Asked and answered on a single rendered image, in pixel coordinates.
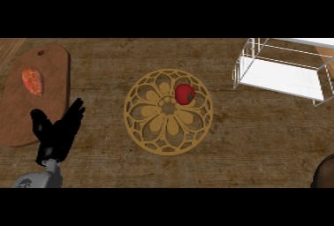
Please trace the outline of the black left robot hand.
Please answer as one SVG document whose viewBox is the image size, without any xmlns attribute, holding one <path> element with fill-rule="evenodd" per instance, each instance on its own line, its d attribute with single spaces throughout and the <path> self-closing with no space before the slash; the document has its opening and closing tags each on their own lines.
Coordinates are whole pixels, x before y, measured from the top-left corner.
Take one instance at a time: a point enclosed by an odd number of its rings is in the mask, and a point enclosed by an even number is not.
<svg viewBox="0 0 334 226">
<path fill-rule="evenodd" d="M 68 156 L 74 137 L 84 118 L 84 101 L 77 98 L 64 117 L 55 123 L 40 109 L 30 111 L 33 132 L 39 138 L 37 164 L 43 166 L 49 159 L 62 162 Z"/>
</svg>

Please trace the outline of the tan round lattice placemat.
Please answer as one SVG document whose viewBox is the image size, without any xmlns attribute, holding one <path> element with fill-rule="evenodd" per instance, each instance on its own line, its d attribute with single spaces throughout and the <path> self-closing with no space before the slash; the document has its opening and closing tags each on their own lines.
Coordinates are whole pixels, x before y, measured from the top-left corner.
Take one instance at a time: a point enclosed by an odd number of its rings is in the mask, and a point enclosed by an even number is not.
<svg viewBox="0 0 334 226">
<path fill-rule="evenodd" d="M 176 88 L 186 84 L 195 98 L 176 101 Z M 160 69 L 146 74 L 129 89 L 124 123 L 138 145 L 157 155 L 183 154 L 195 148 L 213 123 L 213 101 L 206 85 L 189 72 Z"/>
</svg>

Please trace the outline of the brown wooden cutting board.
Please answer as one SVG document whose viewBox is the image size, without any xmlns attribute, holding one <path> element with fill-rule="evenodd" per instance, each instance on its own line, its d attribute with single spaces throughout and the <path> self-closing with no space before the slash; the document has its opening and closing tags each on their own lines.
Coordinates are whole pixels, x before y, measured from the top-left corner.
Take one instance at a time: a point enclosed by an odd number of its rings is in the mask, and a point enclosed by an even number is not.
<svg viewBox="0 0 334 226">
<path fill-rule="evenodd" d="M 24 147 L 39 139 L 33 132 L 30 111 L 41 109 L 52 122 L 61 119 L 68 109 L 71 76 L 70 53 L 59 45 L 30 49 L 10 66 L 0 102 L 0 144 Z M 36 67 L 43 78 L 43 94 L 34 95 L 25 88 L 21 72 Z"/>
</svg>

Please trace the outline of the orange carrot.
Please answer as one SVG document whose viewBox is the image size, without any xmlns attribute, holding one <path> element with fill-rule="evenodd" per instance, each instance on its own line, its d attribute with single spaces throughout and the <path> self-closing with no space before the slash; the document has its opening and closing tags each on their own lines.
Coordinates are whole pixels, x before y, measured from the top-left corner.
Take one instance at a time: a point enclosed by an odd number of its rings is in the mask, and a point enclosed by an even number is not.
<svg viewBox="0 0 334 226">
<path fill-rule="evenodd" d="M 43 95 L 43 77 L 39 69 L 34 67 L 27 67 L 21 73 L 21 78 L 27 90 L 36 95 Z"/>
</svg>

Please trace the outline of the dark brown rounded object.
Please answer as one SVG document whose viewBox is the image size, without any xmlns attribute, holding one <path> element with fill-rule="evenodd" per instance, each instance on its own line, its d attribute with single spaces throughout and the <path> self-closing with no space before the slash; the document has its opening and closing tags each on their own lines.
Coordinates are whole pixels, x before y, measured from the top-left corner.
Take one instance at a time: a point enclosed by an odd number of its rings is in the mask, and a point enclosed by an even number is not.
<svg viewBox="0 0 334 226">
<path fill-rule="evenodd" d="M 318 165 L 310 187 L 334 188 L 334 154 L 331 154 Z"/>
</svg>

